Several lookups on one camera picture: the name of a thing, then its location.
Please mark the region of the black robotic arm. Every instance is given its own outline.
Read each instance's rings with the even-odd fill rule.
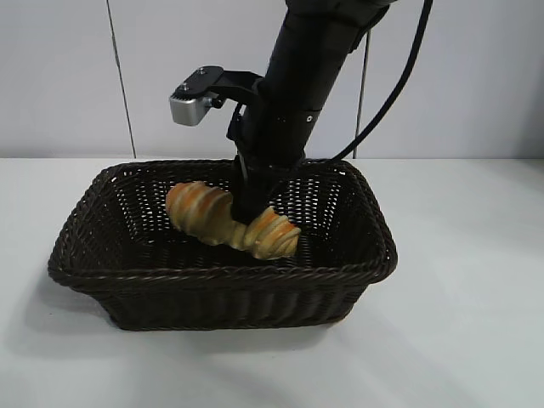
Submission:
[[[239,102],[228,132],[238,149],[231,179],[234,219],[251,223],[304,158],[343,62],[394,1],[286,0],[264,77],[202,67],[176,89],[171,108],[182,124],[197,124],[225,98]]]

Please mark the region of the bread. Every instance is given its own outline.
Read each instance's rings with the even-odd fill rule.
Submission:
[[[172,225],[208,245],[226,244],[250,252],[257,259],[291,257],[300,229],[268,207],[249,225],[230,216],[232,195],[201,181],[179,183],[167,194]]]

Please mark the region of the wicker basket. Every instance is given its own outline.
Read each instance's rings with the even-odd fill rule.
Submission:
[[[103,170],[61,230],[50,276],[97,299],[122,329],[139,331],[329,323],[393,272],[388,227],[347,162],[306,162],[272,201],[303,230],[294,258],[259,261],[173,229],[168,190],[197,179],[228,190],[230,166],[152,161]]]

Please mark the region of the white table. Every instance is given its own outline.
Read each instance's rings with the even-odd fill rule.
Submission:
[[[119,160],[0,161],[0,407],[544,406],[544,161],[357,161],[399,267],[329,329],[116,329],[46,262]]]

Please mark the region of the twisted bread roll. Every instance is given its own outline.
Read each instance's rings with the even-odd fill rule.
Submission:
[[[167,194],[168,217],[177,230],[208,245],[227,244],[257,259],[291,257],[300,229],[268,207],[249,225],[230,216],[232,195],[201,181],[179,183]]]

